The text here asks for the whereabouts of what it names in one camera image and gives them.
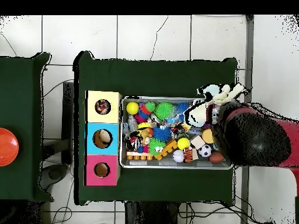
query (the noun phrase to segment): white ball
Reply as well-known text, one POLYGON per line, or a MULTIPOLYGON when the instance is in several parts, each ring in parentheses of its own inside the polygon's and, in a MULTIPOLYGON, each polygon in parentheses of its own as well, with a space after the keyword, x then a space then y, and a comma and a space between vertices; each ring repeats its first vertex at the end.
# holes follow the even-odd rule
POLYGON ((183 162, 184 161, 184 151, 182 150, 176 150, 174 151, 173 155, 172 155, 173 159, 176 161, 176 162, 183 162))
POLYGON ((211 146, 205 144, 198 150, 199 155, 202 157, 209 157, 212 154, 212 148, 211 146))

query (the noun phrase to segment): green spiky ball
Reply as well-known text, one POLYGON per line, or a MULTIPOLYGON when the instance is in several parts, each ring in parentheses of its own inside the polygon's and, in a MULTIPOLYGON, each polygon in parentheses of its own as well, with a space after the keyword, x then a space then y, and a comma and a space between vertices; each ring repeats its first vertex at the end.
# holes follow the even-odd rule
POLYGON ((156 147, 165 147, 166 143, 165 142, 161 142, 160 140, 156 139, 156 138, 152 138, 150 143, 148 144, 148 151, 151 155, 158 155, 159 152, 157 152, 155 150, 156 147))
POLYGON ((154 102, 148 102, 148 103, 146 103, 145 104, 145 107, 147 108, 147 110, 149 111, 149 112, 153 112, 154 110, 155 110, 155 108, 156 108, 156 104, 154 103, 154 102))
POLYGON ((155 109, 155 115, 158 119, 164 121, 173 112, 173 105, 168 102, 162 102, 157 105, 155 109))

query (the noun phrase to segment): yellow ball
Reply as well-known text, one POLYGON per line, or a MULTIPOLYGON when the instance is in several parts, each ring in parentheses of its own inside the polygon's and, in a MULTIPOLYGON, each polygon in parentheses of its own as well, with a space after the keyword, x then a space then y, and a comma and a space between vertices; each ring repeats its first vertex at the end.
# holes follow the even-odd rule
POLYGON ((183 150, 189 148, 189 146, 190 146, 190 141, 188 140, 188 138, 180 138, 178 140, 179 149, 183 150))
POLYGON ((214 142, 211 129, 205 129, 201 137, 206 144, 212 144, 214 142))
POLYGON ((135 115, 138 113, 139 105, 136 102, 129 102, 127 105, 127 112, 131 115, 135 115))

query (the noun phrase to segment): toy block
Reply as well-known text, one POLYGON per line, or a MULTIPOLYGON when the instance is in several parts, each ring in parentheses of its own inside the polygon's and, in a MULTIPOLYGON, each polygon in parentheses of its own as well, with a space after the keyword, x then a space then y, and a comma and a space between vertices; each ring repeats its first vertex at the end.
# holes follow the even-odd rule
POLYGON ((89 123, 119 123, 121 95, 117 92, 88 91, 87 121, 89 123))
POLYGON ((86 186, 116 186, 120 169, 117 155, 88 155, 86 186))
POLYGON ((153 155, 150 153, 137 153, 137 152, 127 152, 127 159, 128 160, 152 160, 153 155))
POLYGON ((178 147, 178 143, 175 140, 171 140, 166 144, 166 147, 163 149, 162 152, 159 153, 159 155, 155 155, 155 158, 157 160, 162 160, 163 156, 166 156, 168 153, 171 153, 177 147, 178 147))
POLYGON ((193 144, 196 149, 200 149, 206 143, 200 136, 196 136, 191 140, 191 144, 193 144))
POLYGON ((118 124, 87 124, 87 155, 118 155, 119 125, 118 124))

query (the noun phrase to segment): table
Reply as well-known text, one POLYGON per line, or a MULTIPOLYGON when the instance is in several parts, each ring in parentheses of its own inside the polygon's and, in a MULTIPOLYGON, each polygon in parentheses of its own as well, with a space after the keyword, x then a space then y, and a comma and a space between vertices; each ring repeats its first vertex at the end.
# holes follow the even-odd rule
POLYGON ((74 61, 75 203, 85 201, 225 201, 232 205, 232 169, 121 169, 117 186, 84 186, 85 91, 119 92, 123 96, 196 97, 207 84, 235 82, 235 58, 220 61, 96 60, 82 51, 74 61))

